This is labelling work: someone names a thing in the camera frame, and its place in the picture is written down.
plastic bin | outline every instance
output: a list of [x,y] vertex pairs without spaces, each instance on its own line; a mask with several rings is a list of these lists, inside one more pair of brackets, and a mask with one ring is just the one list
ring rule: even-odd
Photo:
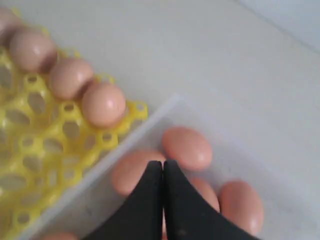
[[250,154],[250,148],[199,112],[181,96],[172,97],[150,118],[128,136],[114,151],[100,161],[77,186],[66,192],[20,239],[27,240],[45,232],[71,231],[83,237],[114,213],[124,198],[110,184],[114,163],[135,148],[161,150],[161,135],[173,125],[192,127],[211,143],[214,159],[202,176],[218,192],[230,179],[249,182],[260,194],[265,221],[259,237],[265,240],[319,240],[319,209],[314,199],[304,199],[294,185],[286,183],[267,161]]

